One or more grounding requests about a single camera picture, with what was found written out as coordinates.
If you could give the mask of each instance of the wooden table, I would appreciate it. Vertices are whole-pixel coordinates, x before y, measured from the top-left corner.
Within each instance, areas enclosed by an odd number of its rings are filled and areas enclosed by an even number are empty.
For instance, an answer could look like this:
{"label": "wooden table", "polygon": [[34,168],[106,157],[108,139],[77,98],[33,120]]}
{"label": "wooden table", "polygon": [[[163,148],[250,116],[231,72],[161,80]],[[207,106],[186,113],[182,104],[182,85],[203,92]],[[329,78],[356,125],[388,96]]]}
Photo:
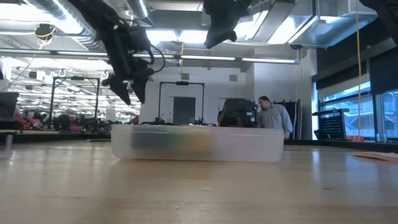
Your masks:
{"label": "wooden table", "polygon": [[110,143],[15,144],[0,223],[397,223],[398,166],[286,146],[278,163],[120,161]]}

